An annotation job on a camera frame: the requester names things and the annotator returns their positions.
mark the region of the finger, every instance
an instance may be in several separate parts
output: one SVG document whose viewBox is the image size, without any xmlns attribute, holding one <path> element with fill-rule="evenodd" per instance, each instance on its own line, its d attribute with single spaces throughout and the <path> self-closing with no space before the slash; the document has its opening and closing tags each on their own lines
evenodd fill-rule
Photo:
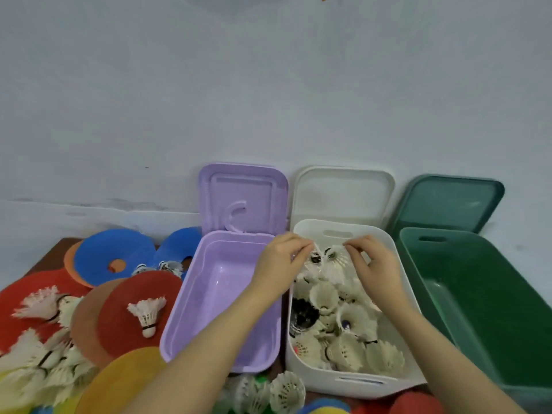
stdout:
<svg viewBox="0 0 552 414">
<path fill-rule="evenodd" d="M 357 250 L 362 250 L 366 252 L 368 257 L 372 260 L 377 260 L 379 257 L 383 256 L 386 252 L 385 246 L 379 241 L 374 241 L 369 238 L 355 238 L 350 239 L 344 243 L 345 246 L 352 246 Z"/>
<path fill-rule="evenodd" d="M 366 269 L 368 269 L 368 264 L 366 264 L 366 261 L 364 261 L 364 258 L 361 256 L 361 252 L 358 249 L 356 249 L 354 246 L 346 244 L 345 250 L 347 250 L 347 252 L 349 253 L 350 259 L 352 260 L 357 273 L 359 271 L 365 271 Z"/>
<path fill-rule="evenodd" d="M 314 244 L 309 244 L 306 247 L 303 247 L 303 249 L 299 253 L 297 253 L 297 255 L 292 261 L 293 270 L 299 273 L 299 271 L 301 270 L 301 267 L 303 266 L 303 264 L 305 264 L 308 256 L 313 250 L 314 250 Z"/>
<path fill-rule="evenodd" d="M 280 235 L 277 235 L 274 237 L 274 239 L 272 240 L 272 243 L 273 244 L 278 244 L 278 243 L 281 243 L 281 242 L 285 242 L 289 239 L 292 239 L 292 238 L 300 238 L 300 236 L 298 236 L 297 234 L 294 234 L 293 232 L 286 232 L 284 234 L 280 234 Z"/>
<path fill-rule="evenodd" d="M 313 245 L 314 243 L 311 239 L 307 238 L 292 238 L 286 242 L 279 243 L 279 247 L 281 247 L 282 250 L 284 250 L 286 253 L 289 253 L 291 256 L 292 254 L 297 254 L 300 249 Z"/>
</svg>

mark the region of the right hand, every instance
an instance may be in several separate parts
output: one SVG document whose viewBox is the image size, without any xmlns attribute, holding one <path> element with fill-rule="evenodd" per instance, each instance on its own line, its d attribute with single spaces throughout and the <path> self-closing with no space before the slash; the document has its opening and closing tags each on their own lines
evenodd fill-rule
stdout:
<svg viewBox="0 0 552 414">
<path fill-rule="evenodd" d="M 401 264 L 390 249 L 372 235 L 349 240 L 343 245 L 364 290 L 383 312 L 397 306 L 410 306 L 403 288 Z M 370 264 L 364 261 L 362 251 L 370 257 Z"/>
</svg>

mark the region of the green storage box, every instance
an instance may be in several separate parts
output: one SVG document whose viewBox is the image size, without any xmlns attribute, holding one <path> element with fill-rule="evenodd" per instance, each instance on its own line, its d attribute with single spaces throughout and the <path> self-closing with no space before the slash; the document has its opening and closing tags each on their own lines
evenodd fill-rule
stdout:
<svg viewBox="0 0 552 414">
<path fill-rule="evenodd" d="M 520 404 L 552 398 L 552 309 L 485 238 L 408 227 L 397 249 L 425 317 Z"/>
</svg>

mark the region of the green lid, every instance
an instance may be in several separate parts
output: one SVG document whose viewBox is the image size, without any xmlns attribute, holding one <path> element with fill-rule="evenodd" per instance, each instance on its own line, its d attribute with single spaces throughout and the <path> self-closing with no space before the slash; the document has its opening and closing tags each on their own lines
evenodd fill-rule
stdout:
<svg viewBox="0 0 552 414">
<path fill-rule="evenodd" d="M 387 226 L 397 239 L 405 227 L 479 233 L 504 196 L 497 180 L 424 174 L 412 180 Z"/>
</svg>

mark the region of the white lid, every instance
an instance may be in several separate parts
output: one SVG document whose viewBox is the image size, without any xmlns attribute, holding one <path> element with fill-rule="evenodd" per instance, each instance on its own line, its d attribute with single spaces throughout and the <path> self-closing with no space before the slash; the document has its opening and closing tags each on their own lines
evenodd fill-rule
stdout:
<svg viewBox="0 0 552 414">
<path fill-rule="evenodd" d="M 303 219 L 380 227 L 393 176 L 382 170 L 312 166 L 295 181 L 290 229 Z"/>
</svg>

